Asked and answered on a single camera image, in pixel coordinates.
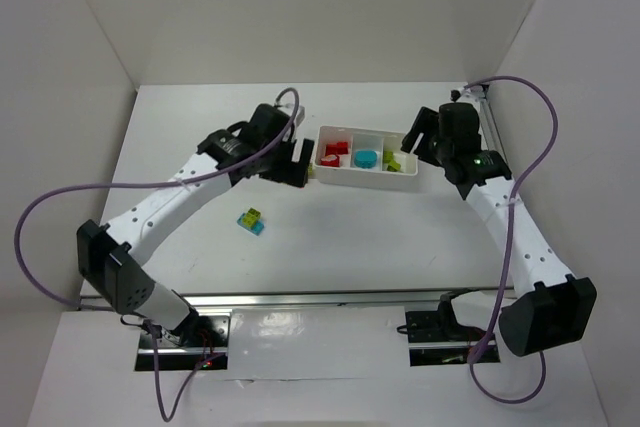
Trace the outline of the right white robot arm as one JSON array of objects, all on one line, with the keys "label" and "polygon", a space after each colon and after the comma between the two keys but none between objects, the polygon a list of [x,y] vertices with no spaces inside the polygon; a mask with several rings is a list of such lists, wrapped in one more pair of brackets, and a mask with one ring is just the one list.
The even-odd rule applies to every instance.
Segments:
[{"label": "right white robot arm", "polygon": [[452,102],[437,110],[421,108],[401,149],[441,168],[501,249],[499,292],[486,331],[500,332],[518,357],[577,342],[595,305],[596,287],[552,252],[519,197],[521,181],[481,140],[474,106]]}]

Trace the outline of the red rounded lego piece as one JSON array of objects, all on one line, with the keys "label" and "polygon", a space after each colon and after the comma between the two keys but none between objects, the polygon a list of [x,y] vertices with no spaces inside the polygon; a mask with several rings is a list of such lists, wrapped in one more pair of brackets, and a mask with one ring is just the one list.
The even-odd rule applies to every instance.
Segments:
[{"label": "red rounded lego piece", "polygon": [[320,159],[320,166],[339,168],[341,166],[341,158],[336,154],[329,154]]}]

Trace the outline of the red large lego brick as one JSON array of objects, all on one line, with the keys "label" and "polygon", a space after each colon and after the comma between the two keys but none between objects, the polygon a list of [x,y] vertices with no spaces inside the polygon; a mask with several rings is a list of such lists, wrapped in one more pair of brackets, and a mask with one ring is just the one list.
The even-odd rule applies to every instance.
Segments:
[{"label": "red large lego brick", "polygon": [[347,155],[349,153],[349,143],[348,142],[335,142],[328,143],[325,146],[325,156],[329,155]]}]

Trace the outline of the blue rounded lego piece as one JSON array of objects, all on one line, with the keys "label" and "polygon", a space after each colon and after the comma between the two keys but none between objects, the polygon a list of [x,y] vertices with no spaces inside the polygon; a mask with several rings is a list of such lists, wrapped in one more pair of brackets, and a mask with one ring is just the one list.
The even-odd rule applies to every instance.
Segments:
[{"label": "blue rounded lego piece", "polygon": [[357,150],[353,156],[353,164],[361,169],[373,169],[377,165],[378,154],[374,150]]}]

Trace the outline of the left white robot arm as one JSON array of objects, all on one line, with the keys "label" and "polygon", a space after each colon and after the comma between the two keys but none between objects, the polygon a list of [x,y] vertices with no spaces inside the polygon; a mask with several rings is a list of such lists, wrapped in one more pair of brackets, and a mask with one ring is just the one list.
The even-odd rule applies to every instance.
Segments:
[{"label": "left white robot arm", "polygon": [[144,269],[157,248],[214,198],[245,178],[301,187],[308,178],[313,141],[293,157],[303,107],[260,104],[247,121],[219,129],[170,179],[129,211],[76,233],[79,272],[121,315],[139,315],[169,333],[179,345],[192,341],[204,320],[188,301],[154,280]]}]

